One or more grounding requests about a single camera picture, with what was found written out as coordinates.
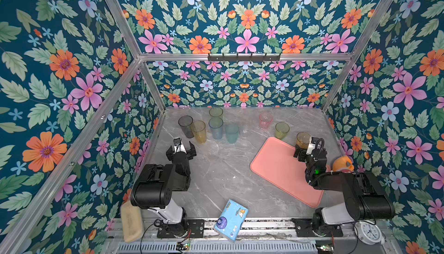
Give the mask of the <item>yellow plastic cup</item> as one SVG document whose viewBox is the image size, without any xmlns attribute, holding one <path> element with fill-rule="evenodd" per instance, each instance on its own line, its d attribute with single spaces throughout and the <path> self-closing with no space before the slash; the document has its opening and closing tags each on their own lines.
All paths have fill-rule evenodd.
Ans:
<svg viewBox="0 0 444 254">
<path fill-rule="evenodd" d="M 194 121 L 191 130 L 198 143 L 204 144 L 207 141 L 207 130 L 204 121 Z"/>
</svg>

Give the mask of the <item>dark grey plastic cup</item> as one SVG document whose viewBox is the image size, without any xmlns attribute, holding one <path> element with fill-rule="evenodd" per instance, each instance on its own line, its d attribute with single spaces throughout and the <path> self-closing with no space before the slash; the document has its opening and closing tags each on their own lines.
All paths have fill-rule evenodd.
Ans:
<svg viewBox="0 0 444 254">
<path fill-rule="evenodd" d="M 194 122 L 193 118 L 189 115 L 184 115 L 184 116 L 180 117 L 178 120 L 178 124 L 179 124 L 181 130 L 187 138 L 194 137 L 193 131 L 191 129 L 193 122 Z"/>
</svg>

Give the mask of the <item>pink plastic tray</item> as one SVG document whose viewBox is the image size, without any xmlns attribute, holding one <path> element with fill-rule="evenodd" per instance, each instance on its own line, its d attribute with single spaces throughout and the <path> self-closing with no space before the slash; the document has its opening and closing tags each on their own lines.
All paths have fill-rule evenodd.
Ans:
<svg viewBox="0 0 444 254">
<path fill-rule="evenodd" d="M 275 137 L 267 138 L 253 159 L 250 169 L 309 207 L 319 206 L 323 191 L 313 189 L 306 182 L 306 165 L 294 157 L 292 145 Z"/>
</svg>

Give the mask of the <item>blue transparent cup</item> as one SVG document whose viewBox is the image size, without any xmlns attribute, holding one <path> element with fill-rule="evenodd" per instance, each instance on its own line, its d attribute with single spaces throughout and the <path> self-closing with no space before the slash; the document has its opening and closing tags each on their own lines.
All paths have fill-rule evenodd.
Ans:
<svg viewBox="0 0 444 254">
<path fill-rule="evenodd" d="M 223 120 L 220 117 L 213 117 L 209 120 L 209 127 L 212 136 L 215 140 L 220 140 L 223 137 Z"/>
</svg>

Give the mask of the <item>light green tall cup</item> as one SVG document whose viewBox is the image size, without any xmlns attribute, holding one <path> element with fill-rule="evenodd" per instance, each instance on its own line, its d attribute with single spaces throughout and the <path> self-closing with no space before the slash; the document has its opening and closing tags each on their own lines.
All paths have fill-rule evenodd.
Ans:
<svg viewBox="0 0 444 254">
<path fill-rule="evenodd" d="M 224 114 L 224 110 L 221 107 L 212 107 L 209 110 L 209 115 L 212 118 L 220 118 L 220 119 L 222 119 L 223 118 L 223 114 Z"/>
</svg>

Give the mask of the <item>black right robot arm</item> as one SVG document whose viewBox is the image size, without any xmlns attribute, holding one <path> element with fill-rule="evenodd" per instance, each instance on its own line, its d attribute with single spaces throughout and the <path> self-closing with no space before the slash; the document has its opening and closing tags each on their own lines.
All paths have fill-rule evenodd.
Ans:
<svg viewBox="0 0 444 254">
<path fill-rule="evenodd" d="M 372 223 L 395 216 L 393 202 L 372 173 L 326 170 L 327 151 L 324 139 L 311 137 L 307 146 L 295 146 L 294 157 L 305 163 L 305 180 L 315 190 L 341 192 L 344 202 L 317 208 L 312 219 L 292 219 L 301 237 L 342 235 L 341 226 L 349 223 Z"/>
</svg>

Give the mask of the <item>amber short cup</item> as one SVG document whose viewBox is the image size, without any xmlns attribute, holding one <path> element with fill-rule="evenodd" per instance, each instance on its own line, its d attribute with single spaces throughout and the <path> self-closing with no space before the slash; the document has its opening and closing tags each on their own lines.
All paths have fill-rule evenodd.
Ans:
<svg viewBox="0 0 444 254">
<path fill-rule="evenodd" d="M 311 142 L 311 135 L 307 132 L 299 132 L 297 134 L 296 144 L 302 149 L 308 149 Z"/>
</svg>

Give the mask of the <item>orange fish plush toy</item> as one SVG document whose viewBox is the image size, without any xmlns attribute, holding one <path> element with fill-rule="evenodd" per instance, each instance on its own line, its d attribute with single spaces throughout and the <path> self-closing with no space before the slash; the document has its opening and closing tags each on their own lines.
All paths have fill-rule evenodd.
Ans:
<svg viewBox="0 0 444 254">
<path fill-rule="evenodd" d="M 353 161 L 348 156 L 342 156 L 333 163 L 332 171 L 351 173 L 355 170 Z"/>
</svg>

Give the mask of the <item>green short cup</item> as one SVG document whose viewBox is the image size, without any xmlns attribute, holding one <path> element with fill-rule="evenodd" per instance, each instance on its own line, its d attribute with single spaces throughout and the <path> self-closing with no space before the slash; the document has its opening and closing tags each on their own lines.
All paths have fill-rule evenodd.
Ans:
<svg viewBox="0 0 444 254">
<path fill-rule="evenodd" d="M 283 140 L 289 133 L 290 127 L 285 122 L 278 122 L 275 125 L 275 138 Z"/>
</svg>

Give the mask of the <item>pink transparent cup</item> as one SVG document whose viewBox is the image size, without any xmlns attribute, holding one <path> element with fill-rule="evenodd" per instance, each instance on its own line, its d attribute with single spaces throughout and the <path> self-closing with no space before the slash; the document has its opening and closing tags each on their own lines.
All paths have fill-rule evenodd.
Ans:
<svg viewBox="0 0 444 254">
<path fill-rule="evenodd" d="M 259 120 L 260 120 L 260 128 L 261 129 L 268 129 L 272 122 L 273 122 L 273 115 L 271 113 L 268 112 L 263 112 L 259 115 Z"/>
</svg>

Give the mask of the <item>beige sponge block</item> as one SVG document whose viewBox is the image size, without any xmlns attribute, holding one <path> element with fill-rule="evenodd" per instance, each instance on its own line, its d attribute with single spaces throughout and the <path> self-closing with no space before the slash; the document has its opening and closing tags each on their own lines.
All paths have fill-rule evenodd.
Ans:
<svg viewBox="0 0 444 254">
<path fill-rule="evenodd" d="M 144 232 L 142 210 L 127 201 L 121 206 L 120 214 L 124 242 L 132 243 L 140 240 Z"/>
</svg>

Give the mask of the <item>blue tissue pack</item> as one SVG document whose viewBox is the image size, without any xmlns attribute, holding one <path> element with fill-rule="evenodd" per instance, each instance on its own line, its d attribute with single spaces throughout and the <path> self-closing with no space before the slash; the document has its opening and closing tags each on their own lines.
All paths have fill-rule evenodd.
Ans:
<svg viewBox="0 0 444 254">
<path fill-rule="evenodd" d="M 248 213 L 248 208 L 230 199 L 214 225 L 215 232 L 235 242 Z"/>
</svg>

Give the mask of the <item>white alarm clock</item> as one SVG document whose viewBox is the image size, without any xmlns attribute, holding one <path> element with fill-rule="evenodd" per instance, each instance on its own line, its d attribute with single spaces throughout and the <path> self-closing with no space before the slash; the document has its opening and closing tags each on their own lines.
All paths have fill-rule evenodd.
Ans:
<svg viewBox="0 0 444 254">
<path fill-rule="evenodd" d="M 377 225 L 359 221 L 355 224 L 357 238 L 366 245 L 384 244 L 385 238 Z"/>
</svg>

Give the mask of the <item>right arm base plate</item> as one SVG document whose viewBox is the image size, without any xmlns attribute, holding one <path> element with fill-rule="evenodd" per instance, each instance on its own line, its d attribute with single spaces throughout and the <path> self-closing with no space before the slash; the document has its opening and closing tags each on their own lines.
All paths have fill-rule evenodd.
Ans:
<svg viewBox="0 0 444 254">
<path fill-rule="evenodd" d="M 340 225 L 322 225 L 314 223 L 311 219 L 291 218 L 295 225 L 297 237 L 343 237 L 343 231 Z"/>
</svg>

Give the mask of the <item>black hook rail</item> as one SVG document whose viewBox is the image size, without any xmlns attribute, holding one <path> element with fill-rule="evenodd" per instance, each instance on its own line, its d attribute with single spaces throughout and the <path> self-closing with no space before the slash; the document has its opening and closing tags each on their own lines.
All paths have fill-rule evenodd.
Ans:
<svg viewBox="0 0 444 254">
<path fill-rule="evenodd" d="M 275 62 L 280 61 L 281 54 L 208 54 L 208 61 L 215 62 Z"/>
</svg>

